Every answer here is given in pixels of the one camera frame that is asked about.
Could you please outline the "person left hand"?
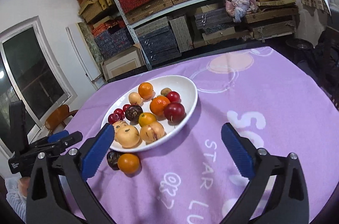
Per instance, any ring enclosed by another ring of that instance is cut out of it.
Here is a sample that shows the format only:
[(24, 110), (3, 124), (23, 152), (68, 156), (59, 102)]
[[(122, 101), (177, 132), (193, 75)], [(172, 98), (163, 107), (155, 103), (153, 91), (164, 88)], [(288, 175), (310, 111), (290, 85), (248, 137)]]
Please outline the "person left hand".
[(29, 188), (30, 179), (31, 178), (29, 177), (22, 177), (18, 181), (19, 193), (25, 198), (27, 198), (28, 196), (28, 188)]

